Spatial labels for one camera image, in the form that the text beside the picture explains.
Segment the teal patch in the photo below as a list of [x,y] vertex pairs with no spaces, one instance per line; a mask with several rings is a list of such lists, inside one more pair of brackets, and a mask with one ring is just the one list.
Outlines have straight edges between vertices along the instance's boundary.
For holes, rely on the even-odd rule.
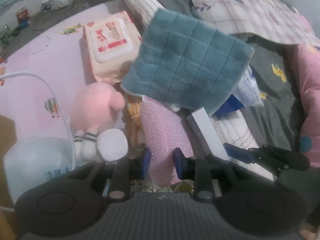
[[307,136],[300,138],[300,152],[305,153],[312,147],[312,140]]

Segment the white cord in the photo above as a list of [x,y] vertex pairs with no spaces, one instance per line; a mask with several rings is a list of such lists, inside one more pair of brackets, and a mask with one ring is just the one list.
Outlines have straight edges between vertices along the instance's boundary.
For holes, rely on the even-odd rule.
[[60,103],[60,100],[59,98],[57,97],[56,93],[53,91],[53,89],[49,86],[49,84],[40,76],[38,76],[37,74],[34,74],[34,73],[31,73],[31,72],[27,72],[27,71],[17,71],[17,72],[12,72],[12,73],[9,73],[9,74],[4,74],[4,75],[0,75],[0,80],[1,79],[6,79],[6,78],[11,78],[11,77],[18,77],[18,76],[30,76],[30,77],[35,77],[37,79],[40,79],[43,83],[45,83],[49,89],[51,90],[54,98],[56,99],[57,101],[57,105],[60,109],[60,112],[61,112],[61,116],[62,116],[62,119],[63,119],[63,122],[64,122],[64,125],[67,129],[67,132],[68,132],[68,136],[69,136],[69,139],[70,139],[70,143],[71,143],[71,151],[72,151],[72,167],[71,167],[71,170],[74,170],[75,167],[76,167],[76,150],[75,150],[75,144],[73,142],[73,136],[72,136],[72,132],[70,130],[70,127],[69,125],[67,124],[67,121],[66,121],[66,115],[62,109],[62,105]]

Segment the pink bubble wrap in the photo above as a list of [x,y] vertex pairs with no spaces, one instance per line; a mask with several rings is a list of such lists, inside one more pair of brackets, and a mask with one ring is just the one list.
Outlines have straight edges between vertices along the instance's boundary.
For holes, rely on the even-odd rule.
[[167,187],[180,181],[173,163],[173,150],[180,147],[186,157],[193,156],[180,117],[147,96],[142,96],[140,116],[146,145],[151,151],[149,174],[153,184]]

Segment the white cable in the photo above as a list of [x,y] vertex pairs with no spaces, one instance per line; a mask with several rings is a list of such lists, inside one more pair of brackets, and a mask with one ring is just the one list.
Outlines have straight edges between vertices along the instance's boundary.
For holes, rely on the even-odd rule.
[[0,206],[0,211],[14,212],[14,208],[6,208],[6,207]]
[[59,98],[57,97],[56,93],[53,91],[53,89],[49,86],[49,84],[40,76],[38,76],[37,74],[34,74],[34,73],[31,73],[31,72],[27,72],[27,71],[17,71],[17,72],[12,72],[12,73],[9,73],[9,74],[4,74],[4,75],[0,75],[0,80],[1,79],[6,79],[6,78],[11,78],[11,77],[18,77],[18,76],[30,76],[30,77],[35,77],[37,79],[40,79],[43,83],[45,83],[49,89],[51,90],[54,98],[56,99],[57,101],[57,105],[60,109],[60,112],[61,112],[61,116],[62,116],[62,119],[63,119],[63,122],[64,122],[64,125],[67,129],[67,132],[68,132],[68,136],[69,136],[69,139],[70,139],[70,143],[71,143],[71,151],[72,151],[72,167],[71,167],[71,170],[74,170],[74,168],[76,167],[76,150],[75,150],[75,144],[73,142],[73,136],[72,136],[72,132],[70,130],[70,127],[69,125],[67,124],[66,122],[66,115],[64,114],[64,111],[62,109],[62,105],[60,103],[60,100]]

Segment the floor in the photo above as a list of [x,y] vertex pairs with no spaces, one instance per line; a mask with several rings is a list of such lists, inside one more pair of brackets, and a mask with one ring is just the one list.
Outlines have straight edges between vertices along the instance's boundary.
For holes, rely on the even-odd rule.
[[109,1],[113,0],[74,0],[71,5],[68,5],[62,9],[39,12],[31,17],[29,27],[21,30],[16,37],[13,37],[9,40],[9,46],[0,53],[0,56],[8,58],[29,41],[64,19],[69,18],[90,7]]

